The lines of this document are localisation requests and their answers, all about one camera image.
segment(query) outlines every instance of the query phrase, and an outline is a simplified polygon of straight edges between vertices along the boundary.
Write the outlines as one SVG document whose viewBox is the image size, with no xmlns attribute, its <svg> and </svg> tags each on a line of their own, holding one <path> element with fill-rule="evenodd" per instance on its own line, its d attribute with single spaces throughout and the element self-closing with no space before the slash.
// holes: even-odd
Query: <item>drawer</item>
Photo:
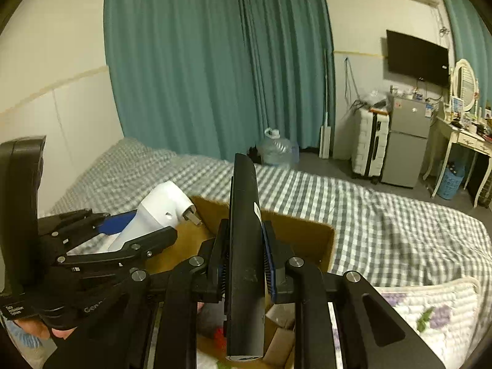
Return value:
<svg viewBox="0 0 492 369">
<path fill-rule="evenodd" d="M 492 145 L 490 143 L 485 143 L 484 141 L 477 140 L 475 143 L 475 149 L 481 153 L 492 155 Z"/>
<path fill-rule="evenodd" d="M 480 143 L 480 141 L 474 137 L 460 133 L 458 135 L 458 143 L 463 144 L 463 145 L 468 146 L 468 147 L 474 147 L 476 145 L 476 143 Z"/>
</svg>

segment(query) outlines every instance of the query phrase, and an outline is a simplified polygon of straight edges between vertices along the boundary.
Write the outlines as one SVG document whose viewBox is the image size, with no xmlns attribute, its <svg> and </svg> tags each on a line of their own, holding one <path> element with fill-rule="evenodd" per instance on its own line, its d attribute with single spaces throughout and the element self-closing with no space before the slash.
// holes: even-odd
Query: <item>finger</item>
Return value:
<svg viewBox="0 0 492 369">
<path fill-rule="evenodd" d="M 48 340 L 50 338 L 50 331 L 39 319 L 15 319 L 14 323 L 26 333 L 42 340 Z"/>
<path fill-rule="evenodd" d="M 53 332 L 53 335 L 54 335 L 55 337 L 58 337 L 58 338 L 60 338 L 60 339 L 64 339 L 64 340 L 66 340 L 66 338 L 67 338 L 69 335 L 71 335 L 75 329 L 76 329 L 76 328 L 69 329 L 69 330 L 58 330 L 58 329 L 51 329 L 51 331 Z"/>
</svg>

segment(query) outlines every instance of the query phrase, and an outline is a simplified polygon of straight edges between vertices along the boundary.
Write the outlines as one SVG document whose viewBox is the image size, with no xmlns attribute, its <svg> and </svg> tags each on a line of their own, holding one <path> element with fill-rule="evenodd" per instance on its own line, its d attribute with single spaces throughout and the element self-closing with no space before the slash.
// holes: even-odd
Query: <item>table leg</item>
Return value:
<svg viewBox="0 0 492 369">
<path fill-rule="evenodd" d="M 453 143 L 451 142 L 451 138 L 449 138 L 448 148 L 446 149 L 446 155 L 444 156 L 444 162 L 442 163 L 441 173 L 439 175 L 439 178 L 437 179 L 437 183 L 435 184 L 434 192 L 432 192 L 432 198 L 435 197 L 437 190 L 439 189 L 439 186 L 441 185 L 442 176 L 444 176 L 444 171 L 446 170 L 446 165 L 448 163 L 449 153 L 451 152 L 451 146 L 452 145 L 453 145 Z"/>
<path fill-rule="evenodd" d="M 468 171 L 468 176 L 466 177 L 466 182 L 464 183 L 464 187 L 463 187 L 463 189 L 465 189 L 465 190 L 466 190 L 466 187 L 468 186 L 468 182 L 470 181 L 471 174 L 475 168 L 475 163 L 477 162 L 477 154 L 478 153 L 476 151 L 473 154 L 473 161 L 471 161 L 470 170 Z"/>
<path fill-rule="evenodd" d="M 437 145 L 437 131 L 432 132 L 432 146 L 430 147 L 430 158 L 429 158 L 429 167 L 427 168 L 427 172 L 423 176 L 423 179 L 427 179 L 429 174 L 432 171 L 432 167 L 434 166 L 434 159 L 435 159 L 435 150 Z"/>
<path fill-rule="evenodd" d="M 480 197 L 480 193 L 482 192 L 482 189 L 485 186 L 485 182 L 489 178 L 490 171 L 492 170 L 492 157 L 489 156 L 489 165 L 487 167 L 487 170 L 485 171 L 484 178 L 482 180 L 482 183 L 480 183 L 480 187 L 478 188 L 477 195 L 475 196 L 475 203 L 473 204 L 473 207 L 476 208 L 478 204 L 478 197 Z"/>
</svg>

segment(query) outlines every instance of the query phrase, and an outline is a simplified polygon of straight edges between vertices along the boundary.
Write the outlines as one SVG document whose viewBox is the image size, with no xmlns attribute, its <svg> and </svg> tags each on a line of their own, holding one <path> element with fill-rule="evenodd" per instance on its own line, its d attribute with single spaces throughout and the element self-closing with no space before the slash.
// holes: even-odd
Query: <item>refrigerator door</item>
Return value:
<svg viewBox="0 0 492 369">
<path fill-rule="evenodd" d="M 414 187 L 419 179 L 426 144 L 427 139 L 391 132 L 381 181 Z"/>
<path fill-rule="evenodd" d="M 426 102 L 397 97 L 391 113 L 392 132 L 427 138 L 431 119 L 426 118 Z"/>
</svg>

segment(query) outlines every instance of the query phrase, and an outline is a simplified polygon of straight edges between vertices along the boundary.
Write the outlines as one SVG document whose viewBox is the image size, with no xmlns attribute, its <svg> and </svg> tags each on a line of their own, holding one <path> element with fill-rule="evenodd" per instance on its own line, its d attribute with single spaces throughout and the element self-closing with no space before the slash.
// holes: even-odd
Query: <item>white suitcase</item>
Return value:
<svg viewBox="0 0 492 369">
<path fill-rule="evenodd" d="M 355 112 L 356 139 L 352 150 L 352 172 L 354 177 L 381 175 L 390 117 L 360 108 Z"/>
</svg>

